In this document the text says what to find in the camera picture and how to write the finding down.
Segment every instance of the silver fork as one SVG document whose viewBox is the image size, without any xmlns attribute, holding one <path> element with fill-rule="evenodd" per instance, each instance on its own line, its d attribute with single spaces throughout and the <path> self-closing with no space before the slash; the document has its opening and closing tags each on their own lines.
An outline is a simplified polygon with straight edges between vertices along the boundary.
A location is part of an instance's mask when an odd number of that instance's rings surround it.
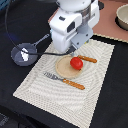
<svg viewBox="0 0 128 128">
<path fill-rule="evenodd" d="M 61 78 L 57 77 L 56 75 L 54 75 L 54 74 L 52 74 L 52 73 L 44 72 L 43 74 L 44 74 L 45 76 L 47 76 L 48 78 L 50 78 L 50 79 L 53 79 L 53 80 L 60 80 L 60 81 L 66 83 L 66 84 L 68 84 L 68 85 L 71 85 L 71 86 L 73 86 L 73 87 L 79 88 L 79 89 L 81 89 L 81 90 L 85 89 L 85 87 L 84 87 L 83 85 L 77 84 L 77 83 L 72 82 L 72 81 L 69 81 L 69 80 L 67 80 L 67 79 L 61 79 Z"/>
</svg>

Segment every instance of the white placemat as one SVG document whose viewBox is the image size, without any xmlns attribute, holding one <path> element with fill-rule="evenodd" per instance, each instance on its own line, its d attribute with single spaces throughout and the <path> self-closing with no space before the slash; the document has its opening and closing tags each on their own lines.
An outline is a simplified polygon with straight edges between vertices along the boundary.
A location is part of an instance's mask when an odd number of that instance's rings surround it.
<svg viewBox="0 0 128 128">
<path fill-rule="evenodd" d="M 97 59 L 97 63 L 83 61 L 83 72 L 71 79 L 84 85 L 84 90 L 44 76 L 43 72 L 48 71 L 60 77 L 55 71 L 59 57 L 43 55 L 13 95 L 80 128 L 88 128 L 113 49 L 110 44 L 90 39 L 75 52 L 76 56 Z M 52 43 L 46 52 L 56 52 Z"/>
</svg>

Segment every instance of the wire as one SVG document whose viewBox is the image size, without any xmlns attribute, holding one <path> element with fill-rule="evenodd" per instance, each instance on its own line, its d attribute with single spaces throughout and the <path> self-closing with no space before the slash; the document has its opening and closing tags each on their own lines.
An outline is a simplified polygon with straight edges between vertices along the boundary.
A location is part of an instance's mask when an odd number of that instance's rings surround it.
<svg viewBox="0 0 128 128">
<path fill-rule="evenodd" d="M 48 53 L 48 52 L 30 53 L 30 52 L 25 52 L 25 51 L 23 51 L 20 47 L 18 47 L 18 46 L 14 43 L 14 41 L 12 40 L 12 38 L 11 38 L 9 32 L 8 32 L 7 17 L 8 17 L 8 11 L 9 11 L 9 7 L 10 7 L 11 3 L 12 3 L 12 0 L 9 1 L 9 3 L 8 3 L 8 5 L 7 5 L 7 8 L 6 8 L 6 13 L 5 13 L 5 29 L 6 29 L 6 33 L 7 33 L 8 37 L 9 37 L 11 43 L 12 43 L 19 51 L 22 51 L 22 52 L 24 52 L 24 53 L 26 53 L 26 54 L 29 54 L 29 55 L 43 55 L 43 54 L 47 54 L 47 55 L 63 56 L 63 55 L 68 55 L 68 54 L 70 54 L 69 51 L 66 52 L 66 53 L 63 53 L 63 54 Z"/>
<path fill-rule="evenodd" d="M 20 128 L 20 122 L 18 122 L 18 128 Z M 29 125 L 29 126 L 25 126 L 25 128 L 30 128 L 31 126 Z"/>
</svg>

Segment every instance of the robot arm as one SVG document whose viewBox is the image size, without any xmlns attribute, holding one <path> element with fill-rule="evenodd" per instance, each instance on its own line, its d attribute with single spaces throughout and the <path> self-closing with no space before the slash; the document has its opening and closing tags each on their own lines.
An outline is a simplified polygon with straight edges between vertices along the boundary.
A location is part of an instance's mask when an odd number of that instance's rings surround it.
<svg viewBox="0 0 128 128">
<path fill-rule="evenodd" d="M 93 36 L 99 21 L 98 0 L 58 0 L 57 13 L 50 21 L 54 47 L 60 53 L 74 52 Z"/>
</svg>

